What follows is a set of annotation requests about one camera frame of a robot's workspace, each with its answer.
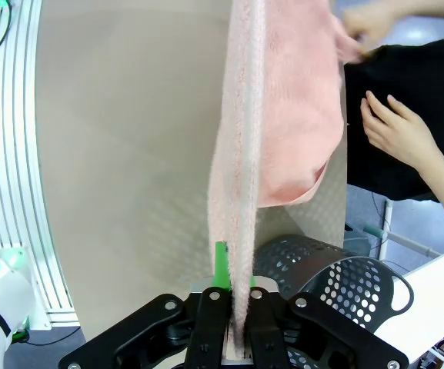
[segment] bolt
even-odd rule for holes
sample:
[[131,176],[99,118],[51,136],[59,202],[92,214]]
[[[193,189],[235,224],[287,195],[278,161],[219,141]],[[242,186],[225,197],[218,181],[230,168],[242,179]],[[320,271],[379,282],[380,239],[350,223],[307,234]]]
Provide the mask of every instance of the bolt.
[[262,298],[262,292],[260,290],[251,291],[251,297],[258,300],[258,299]]
[[298,298],[295,300],[295,305],[297,305],[299,308],[305,308],[307,306],[307,301],[305,298]]
[[212,300],[218,300],[220,298],[220,294],[218,292],[212,292],[211,294],[209,294],[209,298],[211,298]]
[[399,368],[400,368],[400,366],[399,366],[399,362],[396,361],[396,360],[391,360],[391,361],[388,363],[388,369],[399,369]]
[[165,309],[174,310],[177,307],[177,304],[174,301],[169,301],[165,304]]

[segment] pink towel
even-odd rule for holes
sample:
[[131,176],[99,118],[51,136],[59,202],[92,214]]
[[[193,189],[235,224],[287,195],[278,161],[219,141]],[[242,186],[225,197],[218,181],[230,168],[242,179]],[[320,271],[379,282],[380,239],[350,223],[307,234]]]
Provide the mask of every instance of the pink towel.
[[259,207],[308,201],[341,140],[341,59],[358,54],[327,0],[268,0]]
[[357,51],[328,0],[233,0],[208,209],[212,251],[229,246],[239,353],[257,207],[314,195],[342,137],[338,61]]

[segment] human hand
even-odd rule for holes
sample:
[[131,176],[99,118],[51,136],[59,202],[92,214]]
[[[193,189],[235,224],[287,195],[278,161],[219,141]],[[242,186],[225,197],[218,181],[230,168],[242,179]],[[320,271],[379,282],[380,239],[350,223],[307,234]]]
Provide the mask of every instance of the human hand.
[[391,2],[376,0],[345,10],[342,22],[349,36],[360,41],[361,53],[367,55],[389,34],[399,18]]
[[428,169],[438,157],[442,157],[429,128],[416,113],[391,95],[388,103],[393,111],[381,104],[372,92],[367,91],[366,95],[360,110],[364,131],[373,146],[418,172]]

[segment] curved panel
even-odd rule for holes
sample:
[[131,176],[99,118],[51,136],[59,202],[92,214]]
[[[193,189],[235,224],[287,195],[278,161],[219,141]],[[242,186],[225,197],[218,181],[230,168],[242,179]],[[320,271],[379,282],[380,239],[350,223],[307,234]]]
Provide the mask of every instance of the curved panel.
[[[35,50],[40,0],[16,3],[0,48],[0,248],[29,244],[35,274],[50,312],[72,312],[52,245],[35,137]],[[0,8],[0,39],[8,23]]]

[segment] finger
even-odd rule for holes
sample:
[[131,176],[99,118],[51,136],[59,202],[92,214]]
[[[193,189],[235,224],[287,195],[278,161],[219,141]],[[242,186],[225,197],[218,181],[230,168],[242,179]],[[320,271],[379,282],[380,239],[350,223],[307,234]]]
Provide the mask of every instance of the finger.
[[369,58],[369,57],[373,56],[379,49],[380,49],[380,47],[379,48],[375,47],[375,45],[373,43],[370,43],[370,44],[363,43],[360,46],[359,52],[363,57]]
[[369,139],[369,142],[372,144],[372,142],[376,142],[378,144],[384,144],[384,139],[382,138],[382,136],[377,133],[374,132],[372,129],[365,127],[363,128],[364,132],[367,135],[367,138]]
[[380,32],[370,32],[365,35],[362,40],[362,53],[365,55],[372,55],[378,48],[379,43],[384,38],[384,34]]
[[362,104],[360,105],[360,111],[362,112],[364,129],[367,128],[371,131],[376,132],[379,135],[386,134],[388,129],[387,125],[385,125],[378,118],[372,115],[369,104],[367,103],[367,100],[365,100],[364,98],[362,99]]
[[396,100],[391,95],[388,95],[388,103],[389,106],[394,110],[396,113],[398,113],[401,117],[404,119],[411,121],[418,117],[418,115],[412,111],[410,108],[408,108],[406,105],[404,105],[402,102]]
[[376,96],[371,91],[366,92],[367,102],[369,103],[370,108],[376,115],[387,125],[393,124],[395,118],[398,116],[392,111],[390,111],[386,106],[381,104],[381,102],[377,99]]
[[364,28],[360,25],[353,12],[343,12],[342,24],[351,38],[357,39],[364,32]]
[[382,143],[374,140],[369,140],[369,143],[375,148],[378,148],[379,150],[386,152],[386,150],[384,149],[384,145]]

